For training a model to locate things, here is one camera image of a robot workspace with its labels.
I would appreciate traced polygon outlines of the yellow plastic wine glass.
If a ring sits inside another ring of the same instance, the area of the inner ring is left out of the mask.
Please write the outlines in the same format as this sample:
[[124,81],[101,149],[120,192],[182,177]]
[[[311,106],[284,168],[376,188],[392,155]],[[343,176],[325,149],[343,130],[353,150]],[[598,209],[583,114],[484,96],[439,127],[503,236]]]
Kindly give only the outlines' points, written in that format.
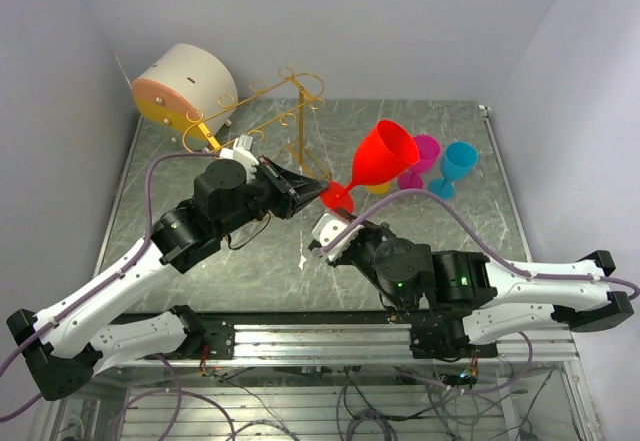
[[390,188],[391,188],[390,182],[386,182],[378,185],[368,185],[366,187],[369,193],[375,194],[375,195],[384,195],[390,190]]

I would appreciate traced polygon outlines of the red plastic wine glass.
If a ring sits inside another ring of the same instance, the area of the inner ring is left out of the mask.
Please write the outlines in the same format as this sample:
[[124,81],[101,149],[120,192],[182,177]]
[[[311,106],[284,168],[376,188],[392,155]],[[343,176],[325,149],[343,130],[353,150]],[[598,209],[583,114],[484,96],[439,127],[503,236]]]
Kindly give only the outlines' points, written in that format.
[[351,164],[351,179],[346,186],[331,181],[320,195],[323,205],[332,211],[354,209],[350,191],[356,186],[385,184],[419,160],[419,148],[402,126],[388,119],[376,123],[358,146]]

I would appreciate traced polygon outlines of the magenta plastic wine glass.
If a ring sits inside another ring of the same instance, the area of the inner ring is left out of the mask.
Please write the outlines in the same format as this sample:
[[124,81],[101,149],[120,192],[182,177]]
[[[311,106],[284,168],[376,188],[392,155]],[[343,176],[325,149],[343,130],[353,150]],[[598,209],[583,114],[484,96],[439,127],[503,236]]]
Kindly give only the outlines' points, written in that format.
[[434,166],[441,153],[439,141],[430,135],[417,135],[413,140],[418,147],[419,159],[397,178],[397,186],[401,190],[422,189],[424,186],[422,176]]

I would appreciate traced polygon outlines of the blue plastic wine glass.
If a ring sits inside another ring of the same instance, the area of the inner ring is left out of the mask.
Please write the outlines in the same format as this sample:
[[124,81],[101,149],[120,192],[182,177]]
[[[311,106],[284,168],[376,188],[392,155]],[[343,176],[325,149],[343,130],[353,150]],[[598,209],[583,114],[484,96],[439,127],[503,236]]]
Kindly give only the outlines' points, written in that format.
[[476,149],[462,141],[447,146],[440,164],[440,178],[434,178],[428,184],[428,190],[448,200],[455,195],[455,183],[466,177],[478,162]]

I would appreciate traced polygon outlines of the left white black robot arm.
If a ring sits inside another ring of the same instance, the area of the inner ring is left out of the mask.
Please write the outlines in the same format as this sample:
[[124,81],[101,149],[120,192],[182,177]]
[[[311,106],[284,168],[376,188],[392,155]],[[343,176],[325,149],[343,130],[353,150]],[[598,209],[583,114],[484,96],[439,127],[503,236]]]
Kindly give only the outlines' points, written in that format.
[[126,361],[196,356],[207,331],[186,305],[138,322],[114,321],[154,288],[218,252],[234,231],[267,215],[289,219],[328,187],[264,156],[213,161],[195,178],[192,196],[149,226],[111,267],[46,309],[21,309],[8,318],[41,397],[60,400]]

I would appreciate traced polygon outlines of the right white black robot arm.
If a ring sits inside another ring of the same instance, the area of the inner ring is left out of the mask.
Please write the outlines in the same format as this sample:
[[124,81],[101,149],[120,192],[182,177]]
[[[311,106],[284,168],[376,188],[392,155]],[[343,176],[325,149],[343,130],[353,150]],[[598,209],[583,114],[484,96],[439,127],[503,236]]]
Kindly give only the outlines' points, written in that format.
[[551,278],[541,279],[534,263],[502,266],[481,252],[434,251],[382,225],[347,226],[327,216],[313,228],[311,246],[332,267],[356,268],[390,321],[410,323],[416,358],[494,357],[504,336],[557,326],[606,331],[634,313],[629,294],[612,287],[607,251],[554,264]]

